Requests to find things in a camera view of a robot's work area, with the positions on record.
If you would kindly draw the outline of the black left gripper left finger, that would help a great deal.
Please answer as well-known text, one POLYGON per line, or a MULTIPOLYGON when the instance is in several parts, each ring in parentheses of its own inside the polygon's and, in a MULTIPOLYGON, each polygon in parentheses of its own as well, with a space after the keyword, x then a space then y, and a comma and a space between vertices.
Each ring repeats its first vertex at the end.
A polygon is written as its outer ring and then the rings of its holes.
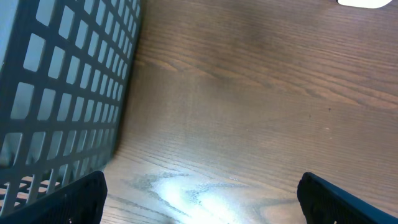
POLYGON ((32 205, 1 218, 1 223, 99 224, 107 192, 103 172, 95 171, 32 205))

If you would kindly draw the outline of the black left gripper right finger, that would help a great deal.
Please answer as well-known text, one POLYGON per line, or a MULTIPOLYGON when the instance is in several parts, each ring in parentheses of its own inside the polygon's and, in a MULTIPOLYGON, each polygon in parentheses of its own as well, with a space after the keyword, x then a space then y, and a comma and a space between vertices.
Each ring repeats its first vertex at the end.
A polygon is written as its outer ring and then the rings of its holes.
POLYGON ((307 223, 393 223, 397 218, 306 172, 297 187, 297 198, 307 223))

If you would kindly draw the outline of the white barcode scanner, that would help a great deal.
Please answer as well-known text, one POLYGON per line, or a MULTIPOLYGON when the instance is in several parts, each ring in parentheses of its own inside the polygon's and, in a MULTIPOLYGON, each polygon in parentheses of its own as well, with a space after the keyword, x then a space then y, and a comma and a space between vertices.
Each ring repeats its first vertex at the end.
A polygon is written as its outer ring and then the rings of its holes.
POLYGON ((349 7, 378 9, 388 5, 392 0, 336 0, 338 4, 349 7))

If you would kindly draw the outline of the grey plastic mesh basket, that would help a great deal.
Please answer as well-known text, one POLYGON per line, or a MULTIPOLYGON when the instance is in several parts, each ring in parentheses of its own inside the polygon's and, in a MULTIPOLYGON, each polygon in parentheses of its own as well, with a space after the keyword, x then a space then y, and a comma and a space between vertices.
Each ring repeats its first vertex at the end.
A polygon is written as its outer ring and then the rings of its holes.
POLYGON ((1 216, 114 152, 140 0, 1 0, 1 216))

